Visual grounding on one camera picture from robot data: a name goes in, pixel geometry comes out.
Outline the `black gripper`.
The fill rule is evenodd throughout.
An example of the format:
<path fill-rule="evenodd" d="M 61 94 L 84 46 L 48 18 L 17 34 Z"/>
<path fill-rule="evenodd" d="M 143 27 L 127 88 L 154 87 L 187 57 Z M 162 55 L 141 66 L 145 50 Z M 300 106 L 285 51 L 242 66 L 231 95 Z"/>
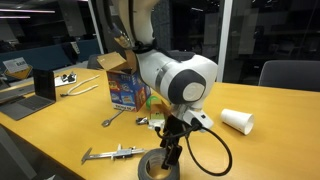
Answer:
<path fill-rule="evenodd" d="M 161 168 L 168 170 L 170 165 L 176 165 L 182 152 L 182 147 L 179 145 L 181 134 L 185 134 L 191 126 L 184 121 L 179 120 L 173 115 L 170 115 L 165 123 L 163 135 L 166 137 L 162 140 L 160 146 L 164 148 L 164 160 Z"/>

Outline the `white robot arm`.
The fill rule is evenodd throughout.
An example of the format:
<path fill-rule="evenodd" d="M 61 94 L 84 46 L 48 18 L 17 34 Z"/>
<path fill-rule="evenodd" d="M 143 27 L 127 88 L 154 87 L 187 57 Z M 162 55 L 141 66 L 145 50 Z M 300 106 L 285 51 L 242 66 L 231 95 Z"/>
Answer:
<path fill-rule="evenodd" d="M 141 80 L 171 103 L 161 146 L 165 149 L 162 167 L 167 169 L 178 163 L 182 147 L 179 139 L 190 131 L 205 130 L 213 121 L 204 112 L 203 105 L 217 76 L 218 65 L 194 53 L 186 59 L 177 59 L 158 47 L 151 22 L 152 10 L 160 0 L 105 0 L 106 7 L 118 11 L 122 28 L 110 20 L 107 23 L 115 41 L 134 54 Z"/>

